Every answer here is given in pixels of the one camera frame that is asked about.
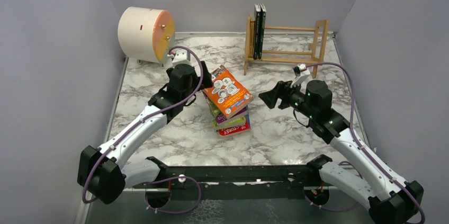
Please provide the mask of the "orange treehouse book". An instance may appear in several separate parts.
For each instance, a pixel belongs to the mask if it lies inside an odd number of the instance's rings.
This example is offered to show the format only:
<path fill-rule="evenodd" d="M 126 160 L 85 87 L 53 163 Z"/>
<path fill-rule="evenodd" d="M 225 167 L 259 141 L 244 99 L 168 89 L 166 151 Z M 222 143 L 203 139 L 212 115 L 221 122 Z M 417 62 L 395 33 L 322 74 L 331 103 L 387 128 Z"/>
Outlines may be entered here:
<path fill-rule="evenodd" d="M 224 65 L 210 74 L 212 87 L 205 88 L 203 93 L 226 118 L 234 116 L 253 100 L 253 94 Z"/>

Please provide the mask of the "green treehouse book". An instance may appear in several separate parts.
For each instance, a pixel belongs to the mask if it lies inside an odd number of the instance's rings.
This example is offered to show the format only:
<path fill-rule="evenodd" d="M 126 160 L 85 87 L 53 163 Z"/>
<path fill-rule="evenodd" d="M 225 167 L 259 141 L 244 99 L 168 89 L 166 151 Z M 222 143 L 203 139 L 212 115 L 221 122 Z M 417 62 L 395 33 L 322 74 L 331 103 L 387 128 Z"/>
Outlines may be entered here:
<path fill-rule="evenodd" d="M 203 93 L 203 96 L 209 106 L 209 110 L 212 116 L 212 125 L 215 131 L 235 126 L 241 126 L 246 123 L 246 115 L 248 114 L 247 107 L 237 112 L 231 118 L 226 118 L 205 93 Z"/>

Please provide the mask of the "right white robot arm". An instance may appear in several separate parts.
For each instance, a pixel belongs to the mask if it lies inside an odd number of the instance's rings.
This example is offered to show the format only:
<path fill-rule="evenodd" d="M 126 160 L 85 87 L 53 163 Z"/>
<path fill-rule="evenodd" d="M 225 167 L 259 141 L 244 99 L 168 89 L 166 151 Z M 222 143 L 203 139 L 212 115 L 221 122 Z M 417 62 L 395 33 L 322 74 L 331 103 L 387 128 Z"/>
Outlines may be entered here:
<path fill-rule="evenodd" d="M 332 107 L 333 94 L 321 80 L 307 83 L 305 92 L 292 82 L 279 81 L 275 87 L 260 93 L 259 98 L 270 109 L 293 108 L 309 119 L 308 127 L 326 144 L 340 152 L 360 173 L 355 176 L 320 155 L 307 163 L 310 178 L 329 183 L 355 199 L 375 223 L 408 223 L 417 213 L 421 223 L 425 215 L 420 203 L 424 189 L 408 182 L 384 163 L 354 132 L 352 125 Z"/>

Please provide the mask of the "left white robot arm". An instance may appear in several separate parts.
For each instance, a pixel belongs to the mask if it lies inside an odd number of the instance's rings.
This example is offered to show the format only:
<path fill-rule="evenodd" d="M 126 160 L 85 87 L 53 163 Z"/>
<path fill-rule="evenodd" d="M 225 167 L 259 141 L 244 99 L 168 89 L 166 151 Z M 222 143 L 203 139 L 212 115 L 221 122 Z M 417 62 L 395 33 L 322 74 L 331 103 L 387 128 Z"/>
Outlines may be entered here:
<path fill-rule="evenodd" d="M 169 81 L 153 95 L 143 111 L 113 139 L 97 148 L 87 146 L 80 154 L 77 183 L 82 200 L 89 192 L 104 204 L 115 201 L 137 178 L 136 166 L 126 165 L 131 155 L 155 132 L 172 121 L 183 108 L 194 102 L 197 91 L 213 86 L 206 63 L 200 74 L 192 65 L 178 64 L 166 71 Z"/>

